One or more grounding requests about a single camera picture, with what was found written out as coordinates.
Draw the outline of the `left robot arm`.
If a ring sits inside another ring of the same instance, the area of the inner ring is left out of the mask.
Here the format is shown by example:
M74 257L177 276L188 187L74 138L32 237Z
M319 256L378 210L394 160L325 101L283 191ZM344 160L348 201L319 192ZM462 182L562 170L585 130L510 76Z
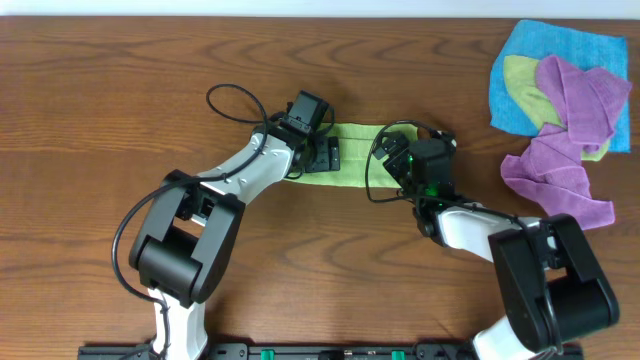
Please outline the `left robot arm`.
M149 211L129 253L153 302L153 359L198 359L207 347L205 303L231 258L245 208L293 172L339 167L337 137L290 125L257 127L222 164L190 176L169 173L142 204Z

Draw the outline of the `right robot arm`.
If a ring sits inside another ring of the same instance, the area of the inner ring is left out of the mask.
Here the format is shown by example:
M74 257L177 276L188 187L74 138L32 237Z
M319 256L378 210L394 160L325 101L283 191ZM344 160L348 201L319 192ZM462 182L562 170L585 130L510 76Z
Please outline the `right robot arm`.
M495 268L504 316L466 344L434 359L579 358L573 340L612 327L619 304L577 220L560 214L527 218L484 207L458 194L451 178L452 134L409 140L381 131L368 157L382 161L413 205L420 233L464 250Z

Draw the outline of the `light green cloth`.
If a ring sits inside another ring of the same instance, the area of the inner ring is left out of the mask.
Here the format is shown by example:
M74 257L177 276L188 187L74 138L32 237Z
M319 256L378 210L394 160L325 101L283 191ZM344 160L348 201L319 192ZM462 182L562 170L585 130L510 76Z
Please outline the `light green cloth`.
M364 172L366 158L374 138L384 125L361 125L355 123L338 123L328 133L337 136L340 146L340 170L335 172L305 173L298 179L288 181L317 185L364 188ZM418 130L409 124L395 125L386 131L398 131L410 141L418 139ZM398 187L395 180L386 172L382 161L371 160L369 166L370 188Z

